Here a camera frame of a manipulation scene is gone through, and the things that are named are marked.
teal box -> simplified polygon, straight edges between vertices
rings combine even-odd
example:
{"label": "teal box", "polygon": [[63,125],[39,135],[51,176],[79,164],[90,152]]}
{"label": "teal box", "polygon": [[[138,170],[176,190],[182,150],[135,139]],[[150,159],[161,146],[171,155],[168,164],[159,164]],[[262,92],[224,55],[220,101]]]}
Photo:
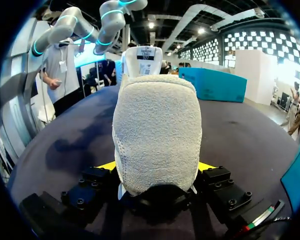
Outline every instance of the teal box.
{"label": "teal box", "polygon": [[201,100],[239,102],[245,99],[247,79],[206,68],[181,67],[179,78],[192,83]]}

teal light ring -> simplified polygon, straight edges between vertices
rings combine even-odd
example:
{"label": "teal light ring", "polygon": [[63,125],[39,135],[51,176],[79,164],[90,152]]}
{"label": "teal light ring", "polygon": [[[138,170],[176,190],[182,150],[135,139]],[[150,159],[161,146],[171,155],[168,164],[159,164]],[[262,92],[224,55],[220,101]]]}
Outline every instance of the teal light ring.
{"label": "teal light ring", "polygon": [[43,52],[38,52],[37,51],[37,49],[36,49],[36,43],[37,43],[37,40],[35,40],[34,43],[33,43],[33,49],[34,49],[35,53],[38,54],[38,55],[43,54]]}
{"label": "teal light ring", "polygon": [[83,37],[82,39],[87,39],[88,37],[90,37],[91,36],[91,34],[93,33],[93,31],[94,31],[94,27],[92,27],[92,30],[91,30],[91,32],[87,35],[87,36],[85,36],[85,37]]}
{"label": "teal light ring", "polygon": [[120,4],[133,4],[134,2],[136,2],[137,0],[131,0],[131,1],[126,1],[126,2],[124,2],[124,1],[120,1],[119,0],[119,3]]}
{"label": "teal light ring", "polygon": [[100,45],[103,45],[103,46],[109,46],[110,44],[112,44],[112,41],[109,42],[109,43],[103,43],[103,42],[100,42],[99,39],[98,39],[97,43],[100,44]]}
{"label": "teal light ring", "polygon": [[64,19],[66,17],[72,17],[75,19],[75,21],[78,23],[78,18],[76,16],[73,16],[73,15],[63,15],[62,17],[59,17],[59,19],[57,20],[57,22],[61,19]]}
{"label": "teal light ring", "polygon": [[108,14],[113,14],[113,13],[120,13],[120,14],[124,14],[124,12],[123,11],[121,11],[121,10],[110,10],[110,11],[107,11],[105,14],[103,14],[102,16],[101,16],[101,20],[105,17],[105,16],[107,16]]}

hand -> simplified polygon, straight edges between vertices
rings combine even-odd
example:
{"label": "hand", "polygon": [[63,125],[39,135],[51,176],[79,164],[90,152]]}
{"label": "hand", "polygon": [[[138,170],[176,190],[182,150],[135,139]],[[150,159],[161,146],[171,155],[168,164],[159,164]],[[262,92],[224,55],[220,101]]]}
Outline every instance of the hand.
{"label": "hand", "polygon": [[60,79],[58,78],[51,79],[49,83],[49,87],[51,90],[56,90],[60,86],[60,82],[58,81],[60,81]]}

floor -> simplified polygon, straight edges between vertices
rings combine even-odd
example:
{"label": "floor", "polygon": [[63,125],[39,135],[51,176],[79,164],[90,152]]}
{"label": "floor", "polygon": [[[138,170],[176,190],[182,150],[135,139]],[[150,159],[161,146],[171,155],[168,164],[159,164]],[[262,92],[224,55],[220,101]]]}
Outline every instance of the floor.
{"label": "floor", "polygon": [[[286,121],[287,113],[283,110],[278,109],[277,107],[275,107],[273,105],[264,105],[264,104],[260,104],[260,103],[255,103],[254,101],[251,101],[247,98],[244,99],[244,103],[248,104],[251,107],[258,109],[260,112],[262,112],[264,115],[266,115],[268,118],[270,118],[272,121],[274,121],[278,125],[280,125]],[[285,126],[283,129],[287,132],[288,126]],[[298,132],[296,131],[292,135],[292,138],[294,140],[296,140],[297,136],[298,136]]]}

white robotic arm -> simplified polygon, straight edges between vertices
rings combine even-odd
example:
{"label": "white robotic arm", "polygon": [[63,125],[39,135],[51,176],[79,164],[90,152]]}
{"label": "white robotic arm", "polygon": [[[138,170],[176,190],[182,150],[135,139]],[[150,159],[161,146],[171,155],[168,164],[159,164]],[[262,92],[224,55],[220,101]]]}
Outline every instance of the white robotic arm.
{"label": "white robotic arm", "polygon": [[62,12],[56,24],[46,30],[32,44],[32,54],[42,55],[50,44],[56,44],[75,33],[82,39],[95,43],[93,53],[101,55],[113,44],[116,34],[126,25],[125,13],[145,8],[148,0],[109,0],[99,9],[102,28],[96,30],[83,16],[78,7]]}

